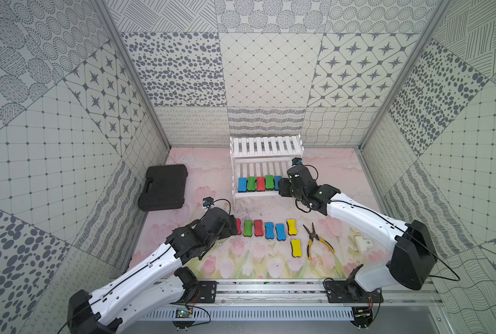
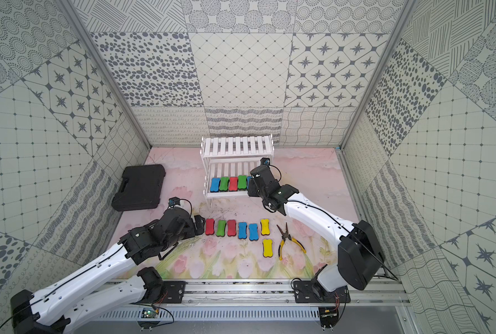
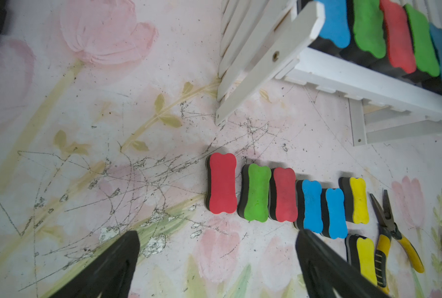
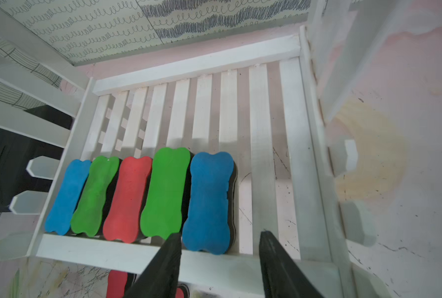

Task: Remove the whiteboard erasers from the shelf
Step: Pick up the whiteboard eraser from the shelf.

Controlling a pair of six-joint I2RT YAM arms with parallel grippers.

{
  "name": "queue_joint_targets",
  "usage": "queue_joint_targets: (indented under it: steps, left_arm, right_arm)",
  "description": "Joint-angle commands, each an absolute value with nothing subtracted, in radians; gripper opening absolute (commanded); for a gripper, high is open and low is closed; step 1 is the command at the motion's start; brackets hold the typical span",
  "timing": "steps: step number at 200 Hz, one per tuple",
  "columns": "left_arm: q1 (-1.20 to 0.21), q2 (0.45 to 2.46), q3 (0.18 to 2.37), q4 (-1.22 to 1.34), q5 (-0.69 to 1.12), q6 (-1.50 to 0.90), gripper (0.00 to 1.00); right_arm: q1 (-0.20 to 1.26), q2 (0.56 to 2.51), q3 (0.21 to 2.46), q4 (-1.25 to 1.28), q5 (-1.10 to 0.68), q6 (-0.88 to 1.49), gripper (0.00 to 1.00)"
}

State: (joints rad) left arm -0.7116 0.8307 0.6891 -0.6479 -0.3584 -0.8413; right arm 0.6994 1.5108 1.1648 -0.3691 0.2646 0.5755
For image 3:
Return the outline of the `blue eraser top shelf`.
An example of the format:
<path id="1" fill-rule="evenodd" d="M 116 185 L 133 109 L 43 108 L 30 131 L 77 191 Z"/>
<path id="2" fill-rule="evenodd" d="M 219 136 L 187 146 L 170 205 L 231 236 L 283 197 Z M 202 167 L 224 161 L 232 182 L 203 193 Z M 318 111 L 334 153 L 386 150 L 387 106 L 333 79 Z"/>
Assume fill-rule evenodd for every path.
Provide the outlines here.
<path id="1" fill-rule="evenodd" d="M 321 216 L 322 186 L 318 181 L 296 181 L 298 217 L 294 226 L 315 233 L 323 231 Z"/>
<path id="2" fill-rule="evenodd" d="M 347 237 L 344 193 L 341 189 L 322 189 L 321 219 L 323 221 L 322 236 L 331 239 Z"/>

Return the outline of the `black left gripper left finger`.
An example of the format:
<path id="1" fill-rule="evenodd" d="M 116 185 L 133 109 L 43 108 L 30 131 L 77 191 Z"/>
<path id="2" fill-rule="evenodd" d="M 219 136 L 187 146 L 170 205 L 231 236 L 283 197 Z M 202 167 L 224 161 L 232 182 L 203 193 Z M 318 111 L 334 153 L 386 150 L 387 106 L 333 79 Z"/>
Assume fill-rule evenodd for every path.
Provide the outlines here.
<path id="1" fill-rule="evenodd" d="M 139 252 L 138 233 L 124 233 L 52 297 L 127 298 Z"/>

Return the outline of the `red eraser shelf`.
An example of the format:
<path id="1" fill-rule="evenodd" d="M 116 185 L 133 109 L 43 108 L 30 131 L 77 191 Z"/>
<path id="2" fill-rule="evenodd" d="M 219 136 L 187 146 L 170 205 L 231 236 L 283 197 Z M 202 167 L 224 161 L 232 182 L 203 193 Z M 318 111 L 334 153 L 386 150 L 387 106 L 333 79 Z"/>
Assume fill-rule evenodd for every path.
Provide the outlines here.
<path id="1" fill-rule="evenodd" d="M 213 214 L 233 214 L 237 209 L 237 159 L 231 153 L 213 153 L 207 157 L 207 194 L 205 206 Z"/>
<path id="2" fill-rule="evenodd" d="M 410 75 L 417 67 L 406 11 L 401 5 L 384 0 L 380 1 L 380 8 L 384 16 L 387 54 L 370 68 L 394 78 Z"/>
<path id="3" fill-rule="evenodd" d="M 294 223 L 298 218 L 296 174 L 291 168 L 274 168 L 270 180 L 269 217 Z"/>

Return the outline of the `yellow eraser top shelf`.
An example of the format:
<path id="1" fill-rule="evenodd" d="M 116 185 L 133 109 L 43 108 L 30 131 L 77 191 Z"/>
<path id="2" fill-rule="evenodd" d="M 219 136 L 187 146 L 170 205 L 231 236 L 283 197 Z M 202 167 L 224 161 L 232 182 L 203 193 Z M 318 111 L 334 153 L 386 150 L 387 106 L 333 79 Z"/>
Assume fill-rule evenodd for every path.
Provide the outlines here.
<path id="1" fill-rule="evenodd" d="M 366 182 L 362 178 L 340 177 L 339 186 L 344 193 L 346 220 L 354 224 L 368 224 Z"/>

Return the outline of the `yellow eraser shelf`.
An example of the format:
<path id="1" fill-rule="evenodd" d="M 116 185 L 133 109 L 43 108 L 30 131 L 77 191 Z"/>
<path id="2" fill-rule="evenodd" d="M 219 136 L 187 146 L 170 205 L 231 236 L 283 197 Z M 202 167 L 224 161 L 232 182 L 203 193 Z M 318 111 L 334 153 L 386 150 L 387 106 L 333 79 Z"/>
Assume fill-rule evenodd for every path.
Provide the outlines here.
<path id="1" fill-rule="evenodd" d="M 354 224 L 368 224 L 366 182 L 362 178 L 340 177 L 339 186 L 344 193 L 346 220 Z"/>
<path id="2" fill-rule="evenodd" d="M 349 234 L 345 239 L 347 262 L 374 286 L 377 285 L 375 273 L 375 245 L 374 242 L 362 235 Z"/>

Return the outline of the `red eraser top shelf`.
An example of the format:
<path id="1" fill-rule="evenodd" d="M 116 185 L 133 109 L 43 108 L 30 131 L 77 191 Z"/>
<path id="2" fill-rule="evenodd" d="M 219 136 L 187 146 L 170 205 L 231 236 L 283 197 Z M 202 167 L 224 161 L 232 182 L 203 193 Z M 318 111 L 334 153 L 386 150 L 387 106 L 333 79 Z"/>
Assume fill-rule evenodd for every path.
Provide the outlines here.
<path id="1" fill-rule="evenodd" d="M 207 157 L 207 194 L 205 206 L 213 214 L 233 214 L 237 209 L 237 159 L 231 153 L 213 153 Z"/>
<path id="2" fill-rule="evenodd" d="M 296 174 L 291 168 L 274 168 L 270 180 L 269 217 L 294 223 L 298 218 Z"/>

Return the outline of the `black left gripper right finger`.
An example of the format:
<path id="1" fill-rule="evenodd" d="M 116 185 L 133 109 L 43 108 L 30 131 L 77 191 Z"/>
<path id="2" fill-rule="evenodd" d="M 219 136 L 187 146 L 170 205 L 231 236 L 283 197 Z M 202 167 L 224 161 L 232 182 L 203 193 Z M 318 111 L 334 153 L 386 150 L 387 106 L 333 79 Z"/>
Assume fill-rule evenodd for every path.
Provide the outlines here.
<path id="1" fill-rule="evenodd" d="M 310 298 L 386 298 L 310 230 L 300 230 L 295 249 Z"/>

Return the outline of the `green eraser top shelf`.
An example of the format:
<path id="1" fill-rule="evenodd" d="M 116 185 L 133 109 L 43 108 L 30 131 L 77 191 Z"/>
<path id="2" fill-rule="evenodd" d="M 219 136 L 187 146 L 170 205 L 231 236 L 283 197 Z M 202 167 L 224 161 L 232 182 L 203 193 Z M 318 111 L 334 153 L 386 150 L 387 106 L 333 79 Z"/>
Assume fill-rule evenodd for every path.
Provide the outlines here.
<path id="1" fill-rule="evenodd" d="M 247 221 L 266 222 L 269 218 L 271 169 L 255 163 L 242 168 L 241 197 L 238 215 Z"/>

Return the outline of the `green eraser shelf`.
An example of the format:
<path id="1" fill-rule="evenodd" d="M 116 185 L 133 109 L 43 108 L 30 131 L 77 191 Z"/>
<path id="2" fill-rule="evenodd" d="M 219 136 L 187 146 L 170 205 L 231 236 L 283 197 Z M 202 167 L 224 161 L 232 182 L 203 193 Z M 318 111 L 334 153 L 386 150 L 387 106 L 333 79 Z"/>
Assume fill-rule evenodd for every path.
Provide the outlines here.
<path id="1" fill-rule="evenodd" d="M 408 16 L 416 71 L 406 75 L 405 78 L 414 83 L 421 83 L 427 79 L 438 77 L 440 66 L 431 40 L 428 18 L 413 4 L 413 1 L 406 1 L 403 8 Z"/>
<path id="2" fill-rule="evenodd" d="M 269 218 L 271 169 L 255 163 L 242 168 L 241 197 L 238 215 L 247 221 L 266 222 Z"/>
<path id="3" fill-rule="evenodd" d="M 387 54 L 379 0 L 347 1 L 350 44 L 340 52 L 347 61 L 368 67 Z"/>

